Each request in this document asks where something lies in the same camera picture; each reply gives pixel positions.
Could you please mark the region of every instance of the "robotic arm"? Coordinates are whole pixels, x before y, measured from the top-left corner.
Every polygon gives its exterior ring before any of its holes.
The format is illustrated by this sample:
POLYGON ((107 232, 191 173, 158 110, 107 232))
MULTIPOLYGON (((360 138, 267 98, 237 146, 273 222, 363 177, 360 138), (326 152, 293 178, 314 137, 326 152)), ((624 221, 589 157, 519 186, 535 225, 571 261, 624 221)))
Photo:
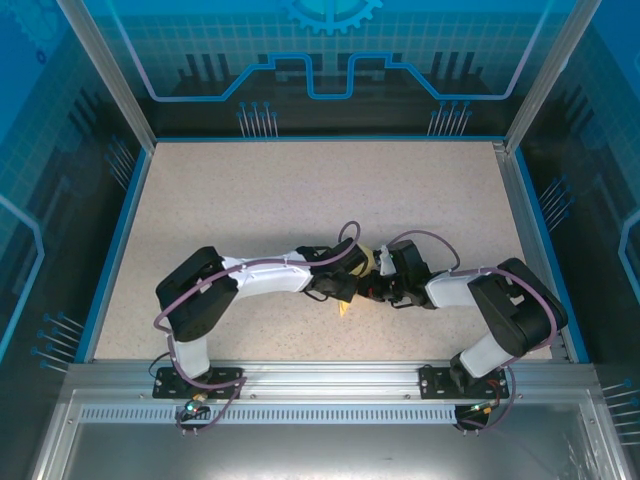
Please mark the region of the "robotic arm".
POLYGON ((163 309, 202 279, 232 267, 237 271, 200 289, 168 315, 184 372, 192 379, 206 373, 210 368, 206 335, 233 302, 263 293, 317 292, 346 302, 358 294, 394 308, 477 306, 490 333, 451 359, 451 379, 461 393, 549 337, 552 326, 543 303, 553 313, 555 329, 567 324, 560 302, 518 259, 497 269, 431 272, 410 240, 369 253, 357 245, 349 250, 352 242, 347 238, 333 248, 299 247, 264 259, 224 257, 213 247, 195 252, 158 285, 156 295, 163 309), (339 260, 318 266, 341 253, 339 260), (505 277, 505 272, 519 281, 505 277))

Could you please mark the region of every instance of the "black mounting plate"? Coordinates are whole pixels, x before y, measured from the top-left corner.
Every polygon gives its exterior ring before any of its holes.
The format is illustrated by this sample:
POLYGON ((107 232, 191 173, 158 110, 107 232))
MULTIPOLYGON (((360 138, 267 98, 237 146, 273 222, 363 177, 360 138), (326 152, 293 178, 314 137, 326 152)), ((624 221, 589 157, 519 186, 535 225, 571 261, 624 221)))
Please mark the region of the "black mounting plate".
POLYGON ((464 393, 460 393, 458 386, 451 380, 449 367, 425 365, 418 369, 420 398, 422 400, 494 400, 496 392, 487 384, 487 380, 497 380, 499 384, 504 383, 498 390, 500 399, 509 398, 509 387, 506 383, 504 370, 487 374, 482 380, 468 387, 464 393))
MULTIPOLYGON (((207 373, 198 377, 196 380, 200 383, 216 385, 219 383, 230 382, 242 376, 241 368, 210 368, 207 373)), ((222 388, 220 390, 211 390, 207 397, 213 400, 227 400, 231 398, 235 387, 222 388)), ((162 367, 156 372, 156 380, 153 385, 153 398, 162 399, 190 399, 194 395, 201 393, 202 389, 192 386, 185 382, 173 367, 162 367)))

